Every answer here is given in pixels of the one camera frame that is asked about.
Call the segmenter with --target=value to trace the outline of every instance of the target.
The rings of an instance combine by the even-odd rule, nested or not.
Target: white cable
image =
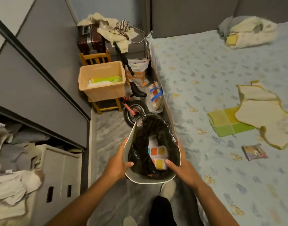
[[[135,29],[138,29],[138,30],[140,30],[140,31],[142,31],[142,32],[144,32],[143,30],[141,30],[141,29],[139,29],[139,28],[136,28],[135,26],[132,26],[133,28],[135,28]],[[144,39],[141,41],[141,42],[132,42],[131,40],[131,42],[133,43],[133,44],[139,44],[139,43],[142,43],[144,40],[145,40],[145,38],[146,38],[146,33],[144,32]]]

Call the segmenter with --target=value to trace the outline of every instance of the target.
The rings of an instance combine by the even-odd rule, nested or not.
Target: brown suitcase
[[[105,39],[97,32],[99,24],[78,26],[78,48],[84,55],[105,53]]]

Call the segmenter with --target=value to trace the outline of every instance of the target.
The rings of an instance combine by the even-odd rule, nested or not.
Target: bed sheet
[[[278,24],[274,43],[238,50],[215,30],[148,41],[187,159],[240,225],[288,225],[288,147],[269,146],[256,129],[219,138],[207,118],[237,106],[236,85],[252,80],[276,93],[288,111],[288,22]],[[269,158],[248,162],[241,146],[257,143]],[[202,221],[207,224],[206,216]]]

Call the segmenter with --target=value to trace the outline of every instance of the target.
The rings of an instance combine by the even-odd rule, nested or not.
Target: floor
[[[118,110],[96,115],[96,179],[113,156],[120,143],[127,137],[131,128],[125,123],[123,114]],[[178,226],[189,223],[189,209],[185,205],[183,188],[179,179],[175,179],[177,189],[171,200],[174,219]],[[119,180],[104,196],[91,216],[91,225],[121,225],[123,219],[131,215],[139,226],[149,225],[149,211],[153,199],[159,194],[161,185],[140,185],[130,180]]]

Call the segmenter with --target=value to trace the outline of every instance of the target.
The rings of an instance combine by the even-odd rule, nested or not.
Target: black garbage bag
[[[180,150],[170,123],[164,117],[152,113],[145,114],[137,120],[133,142],[128,153],[128,161],[134,163],[134,166],[131,167],[134,173],[149,175],[158,179],[171,174],[172,171],[169,168],[158,170],[152,162],[148,154],[148,138],[154,135],[159,146],[166,146],[168,159],[180,166]]]

